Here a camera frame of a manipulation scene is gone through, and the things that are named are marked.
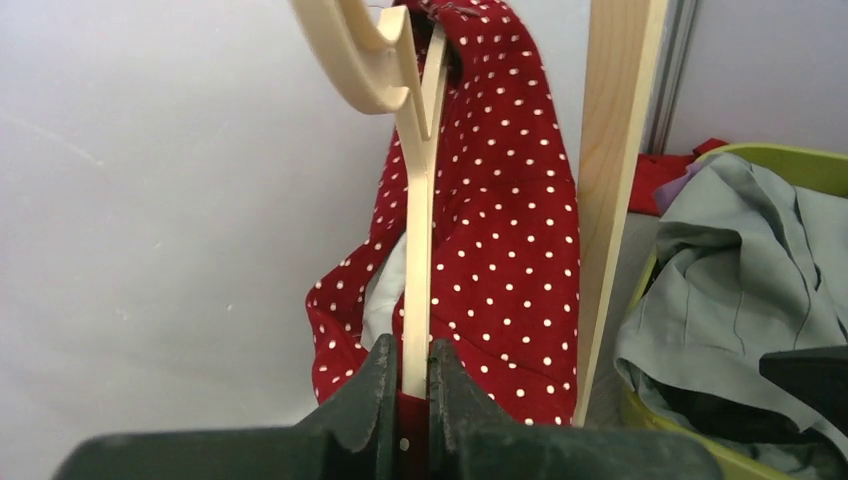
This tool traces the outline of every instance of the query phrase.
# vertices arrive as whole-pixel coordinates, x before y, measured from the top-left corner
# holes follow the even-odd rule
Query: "wood grain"
[[[667,7],[668,0],[592,0],[577,183],[577,426],[591,399]]]

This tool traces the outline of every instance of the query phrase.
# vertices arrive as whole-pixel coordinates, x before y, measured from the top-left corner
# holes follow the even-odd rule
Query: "purple cloth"
[[[657,204],[660,215],[665,214],[665,211],[671,206],[671,202],[683,191],[683,187],[702,168],[704,168],[704,162],[690,163],[686,166],[686,173],[682,177],[672,180],[654,191],[654,202]]]

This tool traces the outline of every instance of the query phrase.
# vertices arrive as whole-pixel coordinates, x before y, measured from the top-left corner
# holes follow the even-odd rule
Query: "green basket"
[[[848,197],[848,156],[769,143],[727,145],[712,150],[707,155],[721,152],[733,153],[755,165],[768,168],[792,185]],[[701,156],[697,161],[702,161],[707,155]],[[656,266],[657,256],[652,252],[636,285],[628,310],[632,310],[648,291]],[[792,480],[792,477],[782,472],[654,414],[642,403],[638,395],[629,389],[625,389],[622,396],[621,417],[628,427],[677,432],[697,439],[716,457],[726,480]]]

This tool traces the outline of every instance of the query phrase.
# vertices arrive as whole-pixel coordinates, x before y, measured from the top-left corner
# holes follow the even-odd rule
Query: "polka dot cloth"
[[[575,183],[544,66],[503,1],[429,5],[441,6],[438,20],[462,60],[446,92],[437,156],[430,331],[451,339],[469,374],[516,421],[568,425],[580,246]],[[406,224],[402,155],[395,133],[368,239],[307,296],[319,401],[367,355],[358,343],[365,286]],[[402,308],[403,298],[392,321],[398,337]]]

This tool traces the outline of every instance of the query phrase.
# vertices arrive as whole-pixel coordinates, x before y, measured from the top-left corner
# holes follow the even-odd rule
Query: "black object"
[[[430,357],[430,478],[720,480],[697,442],[648,431],[594,432],[513,422],[450,343]],[[112,435],[89,440],[55,480],[398,478],[397,349],[380,337],[359,372],[293,427]]]
[[[848,435],[848,346],[769,353],[760,375]]]

